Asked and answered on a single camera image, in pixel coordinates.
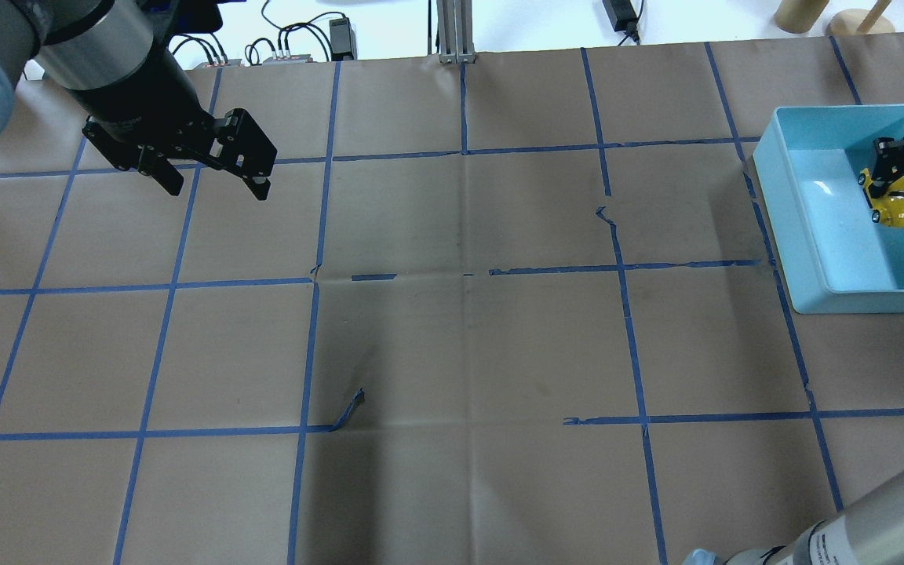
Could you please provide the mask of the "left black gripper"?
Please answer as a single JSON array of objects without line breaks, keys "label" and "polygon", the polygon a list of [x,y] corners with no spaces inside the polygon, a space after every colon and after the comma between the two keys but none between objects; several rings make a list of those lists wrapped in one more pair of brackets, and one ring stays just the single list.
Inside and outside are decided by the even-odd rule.
[{"label": "left black gripper", "polygon": [[[265,201],[277,158],[272,140],[244,108],[212,117],[172,53],[151,42],[143,60],[110,85],[78,89],[89,114],[87,142],[118,170],[137,168],[165,193],[180,195],[185,179],[169,159],[187,159],[226,171]],[[211,153],[213,144],[219,149]]]}]

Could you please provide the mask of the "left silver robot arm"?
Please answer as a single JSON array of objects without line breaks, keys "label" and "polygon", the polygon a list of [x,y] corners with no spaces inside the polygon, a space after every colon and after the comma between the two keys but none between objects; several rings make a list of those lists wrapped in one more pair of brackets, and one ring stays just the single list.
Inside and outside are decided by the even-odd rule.
[{"label": "left silver robot arm", "polygon": [[35,61],[86,112],[82,135],[112,168],[175,196],[184,179],[173,162],[193,161],[237,176],[263,201],[272,140],[243,108],[206,111],[169,48],[222,24],[219,1],[0,1],[0,135]]}]

